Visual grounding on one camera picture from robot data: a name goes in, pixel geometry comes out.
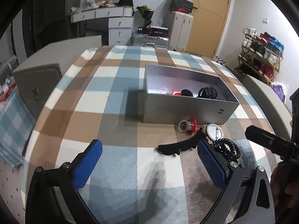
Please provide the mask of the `person's right hand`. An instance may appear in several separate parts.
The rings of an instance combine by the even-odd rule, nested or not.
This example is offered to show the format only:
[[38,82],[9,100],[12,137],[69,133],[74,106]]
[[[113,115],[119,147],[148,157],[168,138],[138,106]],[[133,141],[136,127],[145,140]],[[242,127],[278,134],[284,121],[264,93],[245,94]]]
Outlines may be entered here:
[[277,167],[272,171],[270,186],[275,206],[282,202],[281,193],[285,193],[291,196],[290,200],[284,204],[285,208],[293,208],[298,204],[298,178],[288,181],[287,178],[291,176],[291,173],[287,167],[289,165],[284,162],[277,164]]

